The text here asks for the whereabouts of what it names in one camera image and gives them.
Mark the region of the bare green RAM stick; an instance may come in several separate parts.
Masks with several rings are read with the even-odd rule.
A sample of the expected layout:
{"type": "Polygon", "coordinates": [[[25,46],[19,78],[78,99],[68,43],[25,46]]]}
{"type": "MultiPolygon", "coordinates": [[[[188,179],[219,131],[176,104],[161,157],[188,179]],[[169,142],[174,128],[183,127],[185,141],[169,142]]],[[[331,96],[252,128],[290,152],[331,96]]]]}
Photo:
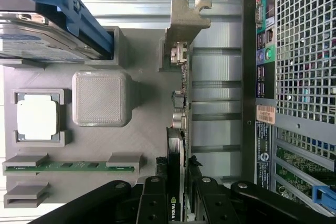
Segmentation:
{"type": "Polygon", "coordinates": [[[135,172],[133,166],[107,166],[105,162],[54,162],[48,161],[37,166],[7,166],[6,172],[135,172]]]}

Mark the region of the green motherboard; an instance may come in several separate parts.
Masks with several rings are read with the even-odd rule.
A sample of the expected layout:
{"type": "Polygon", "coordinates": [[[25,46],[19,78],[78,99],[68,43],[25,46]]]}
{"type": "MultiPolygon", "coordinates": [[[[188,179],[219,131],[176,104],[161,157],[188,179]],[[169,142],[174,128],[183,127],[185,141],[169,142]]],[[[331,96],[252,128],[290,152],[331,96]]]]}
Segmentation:
{"type": "Polygon", "coordinates": [[[308,182],[303,176],[310,176],[336,189],[336,175],[327,168],[282,147],[277,147],[276,157],[281,160],[280,163],[276,163],[276,174],[309,198],[312,198],[313,183],[308,182]]]}

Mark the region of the pink service tag sticker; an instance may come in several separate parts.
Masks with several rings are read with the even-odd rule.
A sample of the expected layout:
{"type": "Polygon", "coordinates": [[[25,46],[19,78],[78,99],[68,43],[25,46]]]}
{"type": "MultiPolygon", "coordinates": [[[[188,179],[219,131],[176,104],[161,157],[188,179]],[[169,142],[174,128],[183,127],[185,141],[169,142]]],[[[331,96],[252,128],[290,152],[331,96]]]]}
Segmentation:
{"type": "Polygon", "coordinates": [[[274,125],[276,122],[276,108],[274,106],[257,105],[256,119],[274,125]]]}

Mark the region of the blue case latch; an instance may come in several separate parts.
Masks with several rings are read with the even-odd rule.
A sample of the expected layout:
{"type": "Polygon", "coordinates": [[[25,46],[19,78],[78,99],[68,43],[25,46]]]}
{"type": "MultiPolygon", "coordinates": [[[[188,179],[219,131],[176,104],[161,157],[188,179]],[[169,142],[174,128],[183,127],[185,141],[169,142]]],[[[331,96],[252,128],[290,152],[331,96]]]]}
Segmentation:
{"type": "Polygon", "coordinates": [[[336,187],[332,186],[312,186],[312,201],[321,205],[330,212],[334,209],[330,206],[336,195],[336,187]]]}

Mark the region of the grey printed parts rack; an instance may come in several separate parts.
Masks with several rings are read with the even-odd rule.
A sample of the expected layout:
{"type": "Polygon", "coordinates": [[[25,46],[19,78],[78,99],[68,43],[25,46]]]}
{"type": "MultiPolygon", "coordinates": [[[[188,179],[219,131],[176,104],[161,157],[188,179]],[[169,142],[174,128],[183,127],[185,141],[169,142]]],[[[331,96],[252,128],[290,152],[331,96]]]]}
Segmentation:
{"type": "Polygon", "coordinates": [[[156,158],[167,155],[172,92],[181,73],[159,70],[165,31],[116,29],[124,67],[96,63],[48,63],[40,69],[4,67],[6,177],[1,203],[7,209],[64,204],[113,180],[131,185],[155,175],[156,158]],[[17,102],[25,94],[59,96],[65,139],[18,140],[17,102]],[[6,172],[7,166],[54,162],[105,162],[135,172],[6,172]]]}

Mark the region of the black open PC case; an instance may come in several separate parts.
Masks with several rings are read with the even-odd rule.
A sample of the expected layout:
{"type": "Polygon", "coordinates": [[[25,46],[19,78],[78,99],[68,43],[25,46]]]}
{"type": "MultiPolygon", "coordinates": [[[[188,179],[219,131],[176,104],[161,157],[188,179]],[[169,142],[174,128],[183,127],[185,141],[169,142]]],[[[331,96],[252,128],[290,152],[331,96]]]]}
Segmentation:
{"type": "Polygon", "coordinates": [[[336,224],[336,195],[330,212],[276,174],[282,147],[336,175],[336,0],[243,0],[242,73],[242,178],[336,224]]]}

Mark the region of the silver CPU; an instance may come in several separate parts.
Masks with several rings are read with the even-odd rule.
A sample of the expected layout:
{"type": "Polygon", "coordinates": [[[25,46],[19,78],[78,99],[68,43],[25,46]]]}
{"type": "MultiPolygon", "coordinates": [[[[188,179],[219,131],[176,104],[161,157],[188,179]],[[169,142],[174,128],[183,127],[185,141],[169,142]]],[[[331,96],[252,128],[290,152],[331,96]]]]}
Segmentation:
{"type": "Polygon", "coordinates": [[[16,121],[19,141],[51,141],[58,133],[58,103],[50,95],[25,94],[16,121]]]}

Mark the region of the hard disk blue carrier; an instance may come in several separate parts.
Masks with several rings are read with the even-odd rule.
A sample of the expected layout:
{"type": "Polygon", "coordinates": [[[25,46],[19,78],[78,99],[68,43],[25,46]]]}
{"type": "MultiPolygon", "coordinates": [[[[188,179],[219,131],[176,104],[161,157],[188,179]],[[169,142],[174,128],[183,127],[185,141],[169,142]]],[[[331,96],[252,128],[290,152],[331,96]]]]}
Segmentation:
{"type": "Polygon", "coordinates": [[[0,59],[112,60],[113,33],[81,0],[0,0],[0,59]]]}

